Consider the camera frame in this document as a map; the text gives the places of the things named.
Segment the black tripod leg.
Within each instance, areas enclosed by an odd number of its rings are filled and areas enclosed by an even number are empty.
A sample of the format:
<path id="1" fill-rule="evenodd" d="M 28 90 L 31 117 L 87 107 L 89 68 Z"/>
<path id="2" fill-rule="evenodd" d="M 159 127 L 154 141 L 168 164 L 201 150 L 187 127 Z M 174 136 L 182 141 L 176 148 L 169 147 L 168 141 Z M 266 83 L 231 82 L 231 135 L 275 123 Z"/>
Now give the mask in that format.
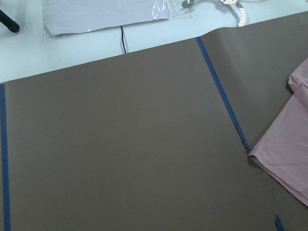
<path id="1" fill-rule="evenodd" d="M 0 10 L 0 22 L 5 25 L 9 31 L 19 33 L 20 26 L 2 10 Z"/>

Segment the grey cardboard in plastic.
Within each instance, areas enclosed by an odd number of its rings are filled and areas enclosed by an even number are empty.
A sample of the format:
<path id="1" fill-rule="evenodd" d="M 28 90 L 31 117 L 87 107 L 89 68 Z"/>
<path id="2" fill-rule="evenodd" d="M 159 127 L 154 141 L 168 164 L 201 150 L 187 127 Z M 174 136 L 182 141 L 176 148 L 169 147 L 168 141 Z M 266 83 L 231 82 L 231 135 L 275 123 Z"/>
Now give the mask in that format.
<path id="1" fill-rule="evenodd" d="M 183 14 L 192 0 L 44 0 L 43 23 L 53 35 L 168 20 Z"/>

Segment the white hook reaching stick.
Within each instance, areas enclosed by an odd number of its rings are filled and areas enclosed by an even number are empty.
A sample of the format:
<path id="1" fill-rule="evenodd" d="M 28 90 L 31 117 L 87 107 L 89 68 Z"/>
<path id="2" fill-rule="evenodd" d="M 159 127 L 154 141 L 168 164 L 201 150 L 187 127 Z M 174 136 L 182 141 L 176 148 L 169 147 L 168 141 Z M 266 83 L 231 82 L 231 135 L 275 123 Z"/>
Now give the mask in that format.
<path id="1" fill-rule="evenodd" d="M 243 27 L 246 23 L 246 10 L 238 0 L 218 0 L 220 3 L 231 8 L 238 17 L 237 26 Z"/>

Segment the pink Snoopy t-shirt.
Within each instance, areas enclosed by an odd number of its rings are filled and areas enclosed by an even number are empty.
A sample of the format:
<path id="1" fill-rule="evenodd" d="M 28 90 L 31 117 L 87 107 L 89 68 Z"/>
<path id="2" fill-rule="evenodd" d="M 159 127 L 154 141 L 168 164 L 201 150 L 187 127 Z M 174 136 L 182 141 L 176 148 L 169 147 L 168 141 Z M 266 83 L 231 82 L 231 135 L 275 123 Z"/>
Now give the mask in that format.
<path id="1" fill-rule="evenodd" d="M 308 204 L 308 62 L 289 76 L 293 95 L 249 157 L 304 205 Z"/>

